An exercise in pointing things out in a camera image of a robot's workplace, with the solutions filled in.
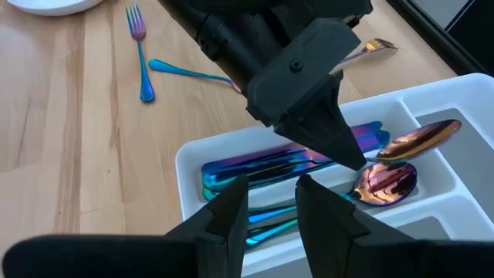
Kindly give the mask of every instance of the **white plate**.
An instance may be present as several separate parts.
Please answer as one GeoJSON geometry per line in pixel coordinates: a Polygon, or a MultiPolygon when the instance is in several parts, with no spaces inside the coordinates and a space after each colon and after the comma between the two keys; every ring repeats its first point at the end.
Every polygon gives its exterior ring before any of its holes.
{"type": "Polygon", "coordinates": [[[81,12],[103,0],[7,0],[10,4],[35,15],[59,16],[81,12]]]}

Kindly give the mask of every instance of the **cutlery tray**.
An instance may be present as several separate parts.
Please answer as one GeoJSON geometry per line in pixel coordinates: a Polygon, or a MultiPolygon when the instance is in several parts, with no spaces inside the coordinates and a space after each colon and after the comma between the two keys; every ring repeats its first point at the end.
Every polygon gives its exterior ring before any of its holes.
{"type": "MultiPolygon", "coordinates": [[[[410,162],[417,168],[417,188],[404,201],[386,208],[357,207],[416,239],[494,240],[494,79],[471,74],[386,93],[342,105],[350,126],[380,120],[391,138],[439,120],[458,119],[462,129],[437,150],[410,162]]],[[[176,167],[183,220],[206,201],[202,165],[288,144],[261,126],[232,131],[184,145],[176,167]]],[[[366,153],[373,157],[377,152],[366,153]]],[[[347,192],[357,173],[335,165],[310,173],[321,185],[347,192]]],[[[294,199],[297,178],[249,192],[249,206],[294,199]]],[[[310,277],[299,233],[275,238],[245,254],[242,276],[310,277]]]]}

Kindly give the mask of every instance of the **wooden tabletop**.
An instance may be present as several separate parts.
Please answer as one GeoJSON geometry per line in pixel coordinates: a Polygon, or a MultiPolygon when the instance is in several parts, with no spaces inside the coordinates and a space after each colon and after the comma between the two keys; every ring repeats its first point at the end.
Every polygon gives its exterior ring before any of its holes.
{"type": "MultiPolygon", "coordinates": [[[[143,105],[126,3],[43,18],[0,0],[0,254],[43,233],[166,233],[181,221],[178,148],[256,124],[244,97],[187,77],[151,73],[157,98],[143,105]]],[[[400,50],[349,65],[341,103],[455,75],[385,0],[373,3],[354,31],[400,50]]],[[[148,59],[222,74],[157,1],[140,5],[148,59]]]]}

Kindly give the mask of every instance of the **iridescent knife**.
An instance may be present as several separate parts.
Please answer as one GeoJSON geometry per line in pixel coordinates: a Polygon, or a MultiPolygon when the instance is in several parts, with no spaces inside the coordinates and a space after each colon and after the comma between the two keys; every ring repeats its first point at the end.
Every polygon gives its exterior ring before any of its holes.
{"type": "MultiPolygon", "coordinates": [[[[375,134],[361,136],[357,141],[360,149],[365,153],[381,149],[389,142],[389,138],[390,134],[387,131],[378,131],[375,134]]],[[[250,172],[248,173],[245,173],[244,170],[241,174],[236,174],[237,172],[228,174],[234,178],[239,175],[248,175],[249,189],[255,189],[336,164],[322,155],[307,157],[307,154],[311,153],[314,154],[315,152],[299,152],[284,155],[281,158],[271,158],[267,162],[260,161],[258,165],[251,164],[252,167],[249,168],[250,172]]],[[[202,191],[204,198],[211,201],[226,185],[215,185],[213,189],[204,186],[202,191]]]]}
{"type": "MultiPolygon", "coordinates": [[[[382,123],[379,121],[352,127],[363,151],[372,151],[388,143],[389,133],[379,131],[381,127],[382,123]]],[[[248,175],[249,188],[258,188],[326,167],[330,162],[332,161],[329,158],[300,144],[292,143],[267,151],[207,163],[201,170],[202,183],[212,192],[220,192],[239,175],[248,175]]]]}

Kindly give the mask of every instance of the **iridescent fork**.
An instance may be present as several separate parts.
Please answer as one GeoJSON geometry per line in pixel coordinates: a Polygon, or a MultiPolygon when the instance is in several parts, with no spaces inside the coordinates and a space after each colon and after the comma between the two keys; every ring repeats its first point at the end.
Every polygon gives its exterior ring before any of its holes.
{"type": "Polygon", "coordinates": [[[144,103],[150,103],[154,100],[153,85],[147,74],[146,60],[144,59],[144,52],[142,50],[142,41],[146,37],[146,25],[144,19],[140,13],[139,6],[132,5],[126,7],[125,12],[127,14],[127,21],[129,22],[130,34],[132,38],[137,42],[137,48],[139,49],[140,60],[140,101],[144,103]]]}
{"type": "Polygon", "coordinates": [[[360,56],[369,54],[369,53],[375,53],[377,51],[381,51],[384,49],[393,49],[396,50],[398,49],[392,42],[388,42],[387,40],[383,39],[371,39],[370,41],[365,43],[365,47],[358,53],[355,53],[353,55],[348,56],[347,58],[343,59],[340,63],[346,63],[348,61],[351,61],[353,59],[356,59],[360,56]]]}

